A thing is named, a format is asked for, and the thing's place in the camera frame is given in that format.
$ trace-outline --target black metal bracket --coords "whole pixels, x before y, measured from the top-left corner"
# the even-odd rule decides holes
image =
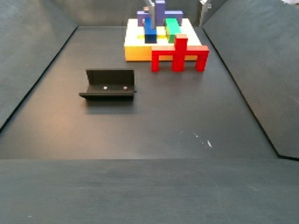
[[[135,70],[133,69],[89,69],[89,90],[79,93],[87,100],[134,99]]]

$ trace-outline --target dark gray floor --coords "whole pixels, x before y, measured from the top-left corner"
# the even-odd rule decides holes
[[[229,0],[203,26],[275,149],[290,158],[299,158],[298,20],[298,9],[282,1]]]
[[[0,158],[277,158],[210,45],[205,73],[194,62],[126,63],[122,27],[81,27],[0,136]],[[201,39],[209,40],[199,29]],[[87,68],[134,68],[134,102],[93,102]]]
[[[3,224],[294,224],[299,164],[154,159],[0,163]]]

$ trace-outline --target building blocks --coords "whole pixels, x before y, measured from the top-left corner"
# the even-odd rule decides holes
[[[153,19],[150,17],[145,19],[145,42],[147,44],[157,43],[157,29],[153,29]]]
[[[155,0],[154,6],[150,7],[150,13],[147,11],[138,11],[137,12],[137,18],[138,18],[138,26],[143,26],[145,19],[146,18],[155,18],[154,23],[157,26],[165,26],[165,20],[167,18],[177,18],[179,25],[182,25],[183,22],[183,12],[181,10],[166,10],[166,2],[165,0]]]
[[[189,18],[182,11],[166,10],[165,0],[145,0],[147,6],[130,18],[126,29],[126,61],[153,61],[153,71],[159,71],[159,61],[171,60],[173,70],[185,68],[186,60],[197,60],[195,68],[203,71],[210,49],[202,45]]]
[[[187,55],[195,55],[198,57],[195,69],[199,72],[205,71],[210,48],[206,45],[187,46],[187,43],[187,35],[177,34],[175,43],[173,46],[153,47],[153,72],[159,72],[159,57],[162,55],[173,56],[173,70],[175,72],[182,72],[185,69],[185,57]]]
[[[189,46],[201,46],[202,42],[193,29],[193,24],[189,18],[182,20],[182,33],[189,36]],[[166,37],[166,30],[163,26],[157,27],[157,44],[146,44],[145,27],[138,26],[135,18],[130,18],[126,28],[126,61],[151,61],[153,60],[153,46],[173,46]],[[161,56],[161,60],[173,60],[173,56]],[[197,60],[197,56],[187,56],[186,60]]]
[[[175,34],[182,33],[182,29],[181,29],[177,18],[167,18],[165,20],[165,30],[166,30],[169,43],[173,44],[175,39]]]

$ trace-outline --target red table-shaped block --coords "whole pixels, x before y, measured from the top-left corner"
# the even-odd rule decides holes
[[[174,45],[153,47],[153,72],[159,72],[159,57],[173,55],[173,70],[182,72],[185,69],[185,57],[187,55],[198,56],[195,69],[205,71],[210,48],[206,45],[187,46],[189,38],[186,34],[177,34]]]

